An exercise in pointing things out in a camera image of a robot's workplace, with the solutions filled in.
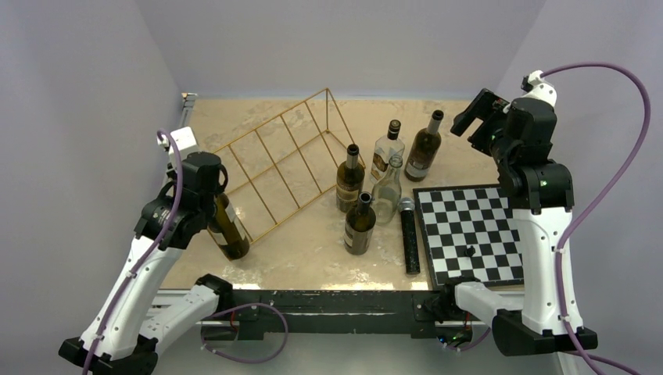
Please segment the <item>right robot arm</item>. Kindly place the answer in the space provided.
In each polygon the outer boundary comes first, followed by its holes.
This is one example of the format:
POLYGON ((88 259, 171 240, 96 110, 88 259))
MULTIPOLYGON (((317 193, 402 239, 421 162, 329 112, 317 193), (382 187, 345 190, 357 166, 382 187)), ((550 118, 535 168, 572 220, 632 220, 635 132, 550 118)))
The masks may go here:
POLYGON ((450 318, 469 313, 485 323, 505 356, 592 350, 597 333, 585 326, 573 289, 570 252, 562 241, 572 223, 574 193, 569 169, 550 157, 557 124, 555 91, 529 92, 507 101, 488 89, 453 120, 451 131, 469 137, 490 156, 520 236, 525 294, 516 307, 474 277, 454 277, 439 296, 450 318))

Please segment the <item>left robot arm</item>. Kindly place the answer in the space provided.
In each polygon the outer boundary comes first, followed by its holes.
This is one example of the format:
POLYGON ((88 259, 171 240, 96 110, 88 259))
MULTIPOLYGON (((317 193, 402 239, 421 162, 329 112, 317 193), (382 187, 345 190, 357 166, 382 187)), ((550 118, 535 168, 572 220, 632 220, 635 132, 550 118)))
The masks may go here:
POLYGON ((229 316, 231 285, 204 276, 184 300, 152 320, 145 319, 152 300, 192 237, 217 214, 216 197, 228 173, 218 155, 193 152, 176 159, 170 181, 147 203, 134 228, 123 269, 103 307, 79 337, 66 339, 59 356, 84 373, 151 374, 159 356, 189 327, 210 315, 229 316))

